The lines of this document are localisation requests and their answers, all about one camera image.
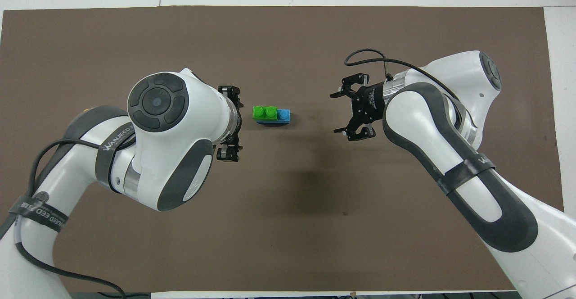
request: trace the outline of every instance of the green lego brick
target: green lego brick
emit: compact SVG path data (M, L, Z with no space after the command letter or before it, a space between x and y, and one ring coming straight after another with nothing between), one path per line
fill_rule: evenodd
M278 107L255 106L252 108L252 118L254 120L278 120Z

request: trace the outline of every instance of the black strap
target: black strap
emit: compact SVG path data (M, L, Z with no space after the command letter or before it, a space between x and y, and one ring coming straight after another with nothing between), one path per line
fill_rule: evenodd
M119 192L114 189L113 183L110 180L114 157L116 156L118 147L126 140L130 139L130 137L134 135L134 132L134 125L132 125L131 122L120 126L108 136L102 145L100 145L98 153L96 154L96 163L94 168L96 179L100 184L110 188L116 193Z
M436 183L438 183L442 192L448 195L452 190L456 190L457 187L489 168L496 168L496 166L494 166L486 155L476 154L448 170Z
M68 216L62 213L62 211L27 195L18 198L18 201L12 205L9 212L27 217L58 233L62 230L66 221L68 221Z

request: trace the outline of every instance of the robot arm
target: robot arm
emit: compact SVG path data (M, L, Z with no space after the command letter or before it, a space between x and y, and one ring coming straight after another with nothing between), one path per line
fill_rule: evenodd
M243 106L238 95L237 87L216 90L189 69L162 72L132 88L128 114L100 106L76 117L64 139L84 145L61 145L1 228L3 298L70 297L58 275L31 264L14 243L53 266L56 236L93 182L165 211L200 189L216 145L218 160L237 162Z
M390 82L360 88L352 108L354 100L359 109L372 106L370 100L380 100L372 110L381 111L387 138L426 168L523 298L574 297L576 222L508 183L477 152L488 107L501 88L494 63L479 51L468 51L423 69L442 80L458 99L410 69ZM370 96L366 91L382 94ZM366 125L363 129L371 129L372 121L361 122ZM345 128L336 131L342 130L354 139Z

